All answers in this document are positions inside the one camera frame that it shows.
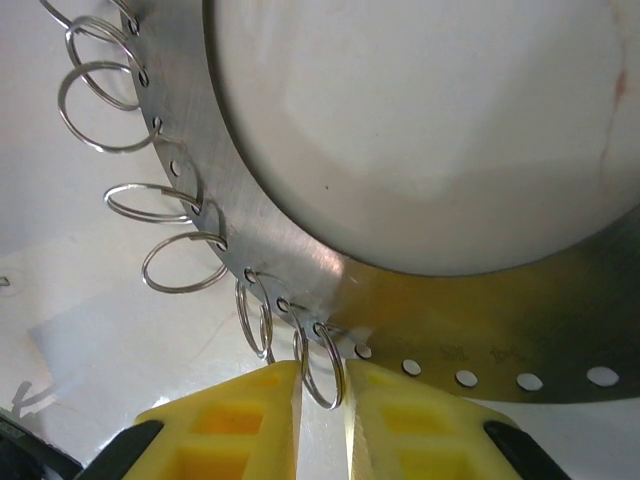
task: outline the white surface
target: white surface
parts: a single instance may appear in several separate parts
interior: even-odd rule
[[[97,11],[114,18],[112,7],[86,3],[57,5],[70,16]],[[120,182],[166,183],[153,150],[113,157],[75,140],[55,107],[70,68],[62,30],[36,0],[10,2],[3,14],[0,275],[16,287],[0,295],[0,407],[11,410],[19,387],[32,383],[25,398],[33,405],[22,410],[22,422],[86,463],[141,411],[260,362],[242,336],[231,278],[186,296],[153,292],[139,280],[147,251],[187,227],[129,221],[110,212],[101,195]],[[105,55],[81,43],[83,58]],[[144,133],[136,114],[114,112],[78,90],[71,111],[87,131],[113,142]],[[175,282],[206,275],[217,260],[201,246],[177,245],[153,273]],[[290,338],[291,329],[279,323],[278,358],[291,357]],[[326,359],[321,363],[328,368]],[[317,364],[314,371],[329,394],[331,379]],[[500,409],[576,479],[638,476],[637,401]],[[342,412],[324,412],[307,395],[303,410],[299,478],[346,478]]]
[[[216,4],[255,170],[348,254],[484,272],[640,201],[635,0]]]

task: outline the stainless steel plate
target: stainless steel plate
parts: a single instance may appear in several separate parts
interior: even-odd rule
[[[470,397],[562,403],[640,393],[639,208],[567,250],[485,275],[408,275],[351,259],[294,223],[245,166],[219,85],[213,2],[130,4],[140,18],[132,46],[149,75],[136,88],[147,125],[162,119],[162,165],[175,188],[202,200],[194,224],[227,239],[216,253],[234,275],[268,274],[274,309],[279,297],[302,305],[309,334],[317,319],[344,332],[343,353],[366,343],[370,361],[401,370],[411,359],[419,380]],[[615,372],[615,384],[591,382],[593,367]],[[460,371],[477,385],[456,380]],[[519,385],[525,373],[542,387]]]

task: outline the brushed metal surface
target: brushed metal surface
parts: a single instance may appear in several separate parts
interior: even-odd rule
[[[216,95],[213,2],[130,4],[140,18],[132,46],[149,74],[149,86],[136,89],[147,126],[163,121],[154,143],[162,165],[175,188],[202,200],[194,224],[227,239],[216,254],[234,275],[244,281],[247,267],[268,275],[274,309],[280,296],[303,305],[311,336],[317,320],[348,333],[345,355],[366,343],[370,361],[399,370],[413,359],[419,380],[470,397],[563,403],[640,393],[640,209],[558,254],[486,275],[420,277],[347,258],[291,221],[245,167]],[[591,384],[595,366],[619,382]],[[455,381],[463,369],[477,376],[475,388]],[[543,388],[525,393],[521,373],[536,374]]]

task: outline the yellow plastic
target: yellow plastic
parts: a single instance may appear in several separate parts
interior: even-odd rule
[[[362,360],[347,372],[351,480],[520,480],[483,430],[509,418]]]
[[[164,428],[124,480],[294,480],[301,395],[283,361],[149,410]]]

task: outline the black object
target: black object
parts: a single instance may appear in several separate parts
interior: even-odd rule
[[[123,430],[76,480],[121,480],[164,427],[158,420]]]
[[[495,420],[484,431],[523,480],[571,480],[528,433]]]
[[[82,465],[0,412],[0,479],[41,480],[47,469],[62,480],[72,480]]]

